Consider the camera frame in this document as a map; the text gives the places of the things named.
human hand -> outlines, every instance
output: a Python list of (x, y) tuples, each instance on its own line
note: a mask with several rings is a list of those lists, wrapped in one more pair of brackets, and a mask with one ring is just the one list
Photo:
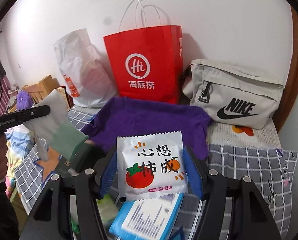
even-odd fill
[(0, 135), (0, 179), (3, 179), (7, 175), (8, 171), (8, 159), (5, 156), (8, 151), (6, 143), (7, 139), (5, 134), (3, 133)]

white bag handle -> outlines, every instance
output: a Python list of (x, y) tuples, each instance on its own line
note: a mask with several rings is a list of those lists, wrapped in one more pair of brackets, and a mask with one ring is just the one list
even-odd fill
[[(144, 0), (132, 0), (132, 1), (129, 3), (129, 5), (127, 6), (126, 10), (124, 11), (124, 14), (123, 14), (122, 19), (121, 19), (120, 24), (119, 24), (119, 32), (120, 32), (121, 24), (122, 24), (122, 21), (123, 21), (123, 19), (124, 19), (124, 17), (125, 17), (125, 14), (127, 13), (129, 7), (133, 4), (134, 1), (138, 1), (137, 5), (136, 5), (136, 7), (135, 7), (135, 27), (137, 28), (137, 8), (138, 8), (138, 5), (140, 5), (140, 7), (141, 7), (141, 13), (143, 13), (143, 15), (144, 15), (144, 27), (145, 27), (145, 28), (147, 27), (146, 15), (145, 15), (145, 13), (144, 13), (144, 9), (143, 9), (142, 4), (141, 4), (141, 2), (144, 1)], [(160, 18), (160, 14), (159, 14), (158, 10), (156, 9), (156, 7), (155, 7), (152, 3), (151, 3), (151, 5), (154, 7), (154, 9), (156, 10), (156, 12), (157, 12), (157, 14), (158, 14), (159, 22), (160, 22), (160, 26), (161, 26), (161, 18)]]
[[(160, 18), (160, 14), (158, 12), (158, 10), (156, 9), (156, 7), (153, 5), (152, 2), (150, 2), (149, 0), (140, 0), (140, 2), (142, 1), (148, 1), (149, 3), (151, 3), (151, 5), (153, 6), (153, 8), (156, 10), (157, 14), (158, 14), (158, 17), (159, 17), (159, 22), (160, 22), (160, 26), (161, 26), (161, 18)], [(137, 28), (137, 8), (138, 8), (138, 4), (135, 6), (135, 27)]]

purple plush toy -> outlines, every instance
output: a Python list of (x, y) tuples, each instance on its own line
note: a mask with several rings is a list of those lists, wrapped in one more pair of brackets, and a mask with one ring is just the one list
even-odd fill
[(17, 95), (17, 110), (31, 108), (31, 106), (33, 106), (31, 96), (25, 91), (20, 91)]

silver bolt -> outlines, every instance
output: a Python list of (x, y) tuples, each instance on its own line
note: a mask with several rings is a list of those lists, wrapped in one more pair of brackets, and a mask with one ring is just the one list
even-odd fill
[(250, 182), (251, 182), (251, 178), (248, 177), (248, 176), (244, 176), (244, 177), (243, 177), (243, 180), (244, 180), (245, 182), (247, 182), (247, 183), (250, 183)]
[(209, 170), (209, 174), (212, 176), (215, 176), (218, 174), (218, 172), (216, 170), (212, 169), (212, 170)]
[(51, 176), (51, 180), (57, 180), (59, 178), (59, 175), (58, 174), (54, 174)]
[(93, 172), (94, 172), (94, 170), (91, 169), (91, 168), (86, 169), (86, 170), (84, 171), (84, 173), (85, 173), (86, 175), (91, 175)]

curtain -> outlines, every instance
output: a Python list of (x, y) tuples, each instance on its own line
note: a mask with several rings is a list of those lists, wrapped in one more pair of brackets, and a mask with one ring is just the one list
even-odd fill
[(10, 82), (7, 78), (7, 76), (4, 76), (2, 80), (2, 97), (0, 101), (0, 115), (4, 114), (9, 103), (9, 87), (10, 87)]

